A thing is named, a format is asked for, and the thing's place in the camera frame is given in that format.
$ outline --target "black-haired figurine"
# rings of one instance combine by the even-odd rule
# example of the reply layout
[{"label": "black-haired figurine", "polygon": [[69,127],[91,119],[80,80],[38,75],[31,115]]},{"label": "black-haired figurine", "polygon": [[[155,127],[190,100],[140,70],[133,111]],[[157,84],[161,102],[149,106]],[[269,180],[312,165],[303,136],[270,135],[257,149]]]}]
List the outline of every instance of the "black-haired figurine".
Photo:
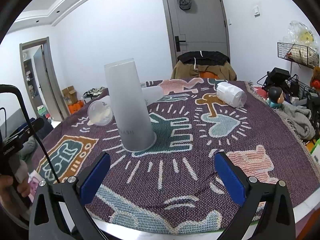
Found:
[{"label": "black-haired figurine", "polygon": [[278,109],[284,102],[284,96],[280,87],[271,87],[268,90],[268,99],[266,100],[272,109]]}]

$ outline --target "frosted plastic cup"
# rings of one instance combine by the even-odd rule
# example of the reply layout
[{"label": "frosted plastic cup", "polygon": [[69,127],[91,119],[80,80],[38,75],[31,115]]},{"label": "frosted plastic cup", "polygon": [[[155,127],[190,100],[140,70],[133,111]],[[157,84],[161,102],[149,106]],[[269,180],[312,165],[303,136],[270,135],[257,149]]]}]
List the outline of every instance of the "frosted plastic cup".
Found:
[{"label": "frosted plastic cup", "polygon": [[105,65],[110,102],[121,143],[128,152],[149,149],[156,142],[133,58]]},{"label": "frosted plastic cup", "polygon": [[217,97],[234,108],[243,107],[247,101],[247,94],[241,88],[227,82],[218,84]]},{"label": "frosted plastic cup", "polygon": [[[163,98],[163,89],[160,86],[142,88],[142,93],[146,106]],[[113,119],[110,96],[105,96],[94,101],[88,108],[89,120],[97,126],[105,126]]]}]

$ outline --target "gray cap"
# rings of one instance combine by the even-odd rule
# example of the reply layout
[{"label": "gray cap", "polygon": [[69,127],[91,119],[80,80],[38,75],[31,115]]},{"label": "gray cap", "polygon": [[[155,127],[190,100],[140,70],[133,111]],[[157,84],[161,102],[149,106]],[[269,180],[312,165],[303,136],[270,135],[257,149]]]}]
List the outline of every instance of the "gray cap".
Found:
[{"label": "gray cap", "polygon": [[192,5],[192,0],[177,0],[181,10],[189,10]]}]

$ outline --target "door handle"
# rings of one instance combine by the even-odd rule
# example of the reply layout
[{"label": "door handle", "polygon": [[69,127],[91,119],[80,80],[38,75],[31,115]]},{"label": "door handle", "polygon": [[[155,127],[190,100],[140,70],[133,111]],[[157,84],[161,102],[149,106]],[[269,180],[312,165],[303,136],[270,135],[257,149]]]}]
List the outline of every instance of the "door handle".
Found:
[{"label": "door handle", "polygon": [[187,41],[179,41],[179,36],[175,36],[174,37],[174,40],[176,42],[176,49],[177,49],[177,52],[180,52],[180,42],[187,42]]}]

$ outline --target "brown jacket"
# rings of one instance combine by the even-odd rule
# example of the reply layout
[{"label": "brown jacket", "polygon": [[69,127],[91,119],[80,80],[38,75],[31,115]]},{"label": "brown jacket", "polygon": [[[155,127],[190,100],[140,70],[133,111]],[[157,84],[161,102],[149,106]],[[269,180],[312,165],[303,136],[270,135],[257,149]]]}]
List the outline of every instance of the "brown jacket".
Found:
[{"label": "brown jacket", "polygon": [[171,79],[181,78],[195,78],[200,77],[199,72],[211,72],[219,77],[221,80],[236,81],[237,75],[231,65],[226,61],[223,66],[201,66],[194,64],[183,64],[179,61],[174,67]]}]

